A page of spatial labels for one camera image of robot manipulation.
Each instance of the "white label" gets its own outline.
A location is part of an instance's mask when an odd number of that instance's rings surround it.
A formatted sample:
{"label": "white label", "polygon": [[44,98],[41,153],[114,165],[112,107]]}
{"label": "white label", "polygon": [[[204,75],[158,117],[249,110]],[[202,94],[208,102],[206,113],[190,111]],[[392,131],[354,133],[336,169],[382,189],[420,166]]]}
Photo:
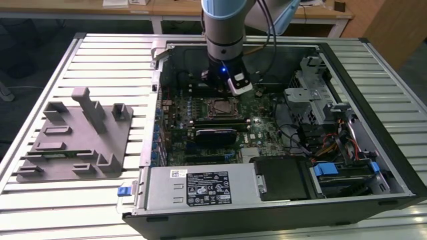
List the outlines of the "white label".
{"label": "white label", "polygon": [[130,11],[130,14],[148,14],[148,11]]}
{"label": "white label", "polygon": [[170,178],[185,178],[186,169],[170,170]]}
{"label": "white label", "polygon": [[236,81],[241,81],[242,79],[245,79],[245,76],[242,75],[242,73],[238,73],[237,75],[233,76]]}

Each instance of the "barcode sticker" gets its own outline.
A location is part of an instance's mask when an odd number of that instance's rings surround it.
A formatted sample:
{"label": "barcode sticker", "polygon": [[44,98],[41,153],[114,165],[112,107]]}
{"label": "barcode sticker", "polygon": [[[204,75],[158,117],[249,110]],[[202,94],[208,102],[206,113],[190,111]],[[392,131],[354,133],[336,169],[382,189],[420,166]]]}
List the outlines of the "barcode sticker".
{"label": "barcode sticker", "polygon": [[185,178],[185,177],[186,177],[186,169],[170,170],[170,178]]}

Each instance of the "motherboard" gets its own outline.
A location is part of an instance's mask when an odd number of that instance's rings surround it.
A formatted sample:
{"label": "motherboard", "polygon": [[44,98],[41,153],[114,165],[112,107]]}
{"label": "motherboard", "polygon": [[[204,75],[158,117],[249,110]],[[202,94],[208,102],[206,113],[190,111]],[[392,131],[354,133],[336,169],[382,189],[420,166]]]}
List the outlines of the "motherboard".
{"label": "motherboard", "polygon": [[[197,97],[178,92],[166,98],[166,165],[246,163],[252,157],[284,155],[273,108],[270,95],[253,91],[238,97]],[[229,135],[230,142],[224,143]]]}

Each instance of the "blue drive latch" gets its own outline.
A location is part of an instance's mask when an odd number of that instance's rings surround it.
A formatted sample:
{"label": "blue drive latch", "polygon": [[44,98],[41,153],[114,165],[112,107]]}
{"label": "blue drive latch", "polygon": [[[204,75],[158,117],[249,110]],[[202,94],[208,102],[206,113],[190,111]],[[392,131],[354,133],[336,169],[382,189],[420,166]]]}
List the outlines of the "blue drive latch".
{"label": "blue drive latch", "polygon": [[128,197],[132,196],[132,187],[130,186],[120,186],[117,188],[117,197]]}
{"label": "blue drive latch", "polygon": [[316,176],[321,176],[321,175],[334,175],[338,174],[338,170],[336,169],[336,166],[333,163],[328,162],[328,163],[318,163],[314,167],[313,167],[313,173]]}

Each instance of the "blue plastic clip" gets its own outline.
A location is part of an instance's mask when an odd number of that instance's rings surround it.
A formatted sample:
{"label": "blue plastic clip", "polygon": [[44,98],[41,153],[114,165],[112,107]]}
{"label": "blue plastic clip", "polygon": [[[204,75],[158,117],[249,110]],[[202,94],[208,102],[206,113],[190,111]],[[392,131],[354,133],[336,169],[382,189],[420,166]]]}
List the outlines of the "blue plastic clip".
{"label": "blue plastic clip", "polygon": [[372,167],[373,173],[377,174],[380,172],[380,166],[374,161],[370,162],[370,167]]}
{"label": "blue plastic clip", "polygon": [[117,196],[118,197],[132,196],[132,187],[130,186],[120,186],[117,189]]}
{"label": "blue plastic clip", "polygon": [[313,173],[316,176],[320,175],[333,175],[333,174],[338,174],[338,170],[336,169],[336,166],[333,163],[328,162],[328,163],[318,163],[314,167],[313,167]]}

